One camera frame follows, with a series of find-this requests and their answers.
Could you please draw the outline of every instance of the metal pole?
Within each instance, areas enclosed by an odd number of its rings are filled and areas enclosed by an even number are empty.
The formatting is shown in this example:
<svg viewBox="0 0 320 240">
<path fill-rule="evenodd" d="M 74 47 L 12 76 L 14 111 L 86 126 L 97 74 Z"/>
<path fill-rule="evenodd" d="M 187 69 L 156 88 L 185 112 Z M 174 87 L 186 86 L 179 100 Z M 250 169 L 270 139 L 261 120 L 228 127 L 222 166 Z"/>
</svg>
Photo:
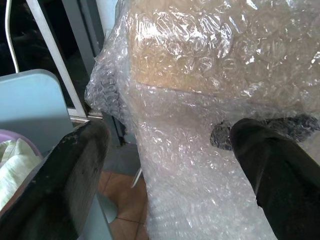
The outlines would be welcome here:
<svg viewBox="0 0 320 240">
<path fill-rule="evenodd" d="M 38 0 L 26 0 L 32 15 L 36 21 L 36 24 L 39 27 L 39 30 L 42 34 L 42 37 L 51 53 L 51 56 L 53 58 L 53 61 L 56 65 L 56 68 L 59 71 L 59 74 L 63 80 L 63 83 L 70 95 L 70 98 L 72 100 L 72 103 L 75 107 L 75 111 L 73 111 L 73 114 L 76 114 L 77 117 L 86 118 L 87 114 L 84 110 L 84 107 L 78 97 L 78 94 L 75 90 L 75 87 L 71 81 L 70 75 L 68 73 L 68 70 L 66 68 L 66 65 L 64 63 L 64 60 L 60 54 L 59 48 L 56 44 L 56 41 L 54 39 L 54 36 L 50 30 L 50 27 L 48 25 L 48 22 L 45 18 L 45 15 L 40 7 L 40 4 Z"/>
</svg>

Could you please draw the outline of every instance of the wrapped package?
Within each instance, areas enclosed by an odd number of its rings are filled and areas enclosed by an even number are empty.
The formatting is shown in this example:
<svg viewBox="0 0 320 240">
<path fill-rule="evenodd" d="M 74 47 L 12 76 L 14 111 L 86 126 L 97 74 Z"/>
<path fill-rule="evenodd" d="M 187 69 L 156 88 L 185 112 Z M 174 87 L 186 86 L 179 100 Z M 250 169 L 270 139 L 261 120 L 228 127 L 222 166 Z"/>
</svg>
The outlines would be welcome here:
<svg viewBox="0 0 320 240">
<path fill-rule="evenodd" d="M 217 124 L 320 113 L 317 0 L 120 0 L 86 101 L 135 133 L 153 240 L 276 239 Z M 320 135 L 300 143 L 318 163 Z"/>
</svg>

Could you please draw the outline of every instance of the bubble wrap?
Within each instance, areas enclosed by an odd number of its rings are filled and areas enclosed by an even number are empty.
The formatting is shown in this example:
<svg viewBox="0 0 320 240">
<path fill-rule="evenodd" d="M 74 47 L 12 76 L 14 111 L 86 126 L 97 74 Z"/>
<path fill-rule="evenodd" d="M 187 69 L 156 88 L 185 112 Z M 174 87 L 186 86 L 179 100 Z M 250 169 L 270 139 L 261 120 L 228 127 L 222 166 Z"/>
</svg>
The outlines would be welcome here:
<svg viewBox="0 0 320 240">
<path fill-rule="evenodd" d="M 121 0 L 86 101 L 135 133 L 152 240 L 276 239 L 216 124 L 320 115 L 317 0 Z M 318 163 L 320 135 L 301 146 Z"/>
</svg>

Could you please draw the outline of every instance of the purple basket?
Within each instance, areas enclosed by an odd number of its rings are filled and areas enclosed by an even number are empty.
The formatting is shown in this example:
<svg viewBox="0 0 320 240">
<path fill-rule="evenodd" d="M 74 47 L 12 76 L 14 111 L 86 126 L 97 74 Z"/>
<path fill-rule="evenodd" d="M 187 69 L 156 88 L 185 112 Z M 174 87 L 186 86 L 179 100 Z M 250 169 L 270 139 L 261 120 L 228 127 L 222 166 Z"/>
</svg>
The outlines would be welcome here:
<svg viewBox="0 0 320 240">
<path fill-rule="evenodd" d="M 0 143 L 3 143 L 5 141 L 9 141 L 9 140 L 17 141 L 18 139 L 24 140 L 30 146 L 30 148 L 33 150 L 34 154 L 36 156 L 40 157 L 41 159 L 43 159 L 38 148 L 28 138 L 26 138 L 25 136 L 22 136 L 16 132 L 13 132 L 13 131 L 0 129 Z"/>
</svg>

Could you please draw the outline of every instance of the floor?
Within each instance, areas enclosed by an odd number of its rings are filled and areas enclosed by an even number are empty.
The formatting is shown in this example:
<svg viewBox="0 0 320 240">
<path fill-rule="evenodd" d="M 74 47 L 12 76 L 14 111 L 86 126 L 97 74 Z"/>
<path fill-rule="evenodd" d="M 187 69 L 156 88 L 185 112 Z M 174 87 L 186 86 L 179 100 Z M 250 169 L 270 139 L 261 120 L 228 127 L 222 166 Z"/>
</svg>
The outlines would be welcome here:
<svg viewBox="0 0 320 240">
<path fill-rule="evenodd" d="M 109 224 L 114 240 L 149 240 L 145 229 L 147 214 L 146 183 L 140 178 L 131 188 L 134 177 L 103 171 L 98 191 L 118 207 L 117 218 Z"/>
</svg>

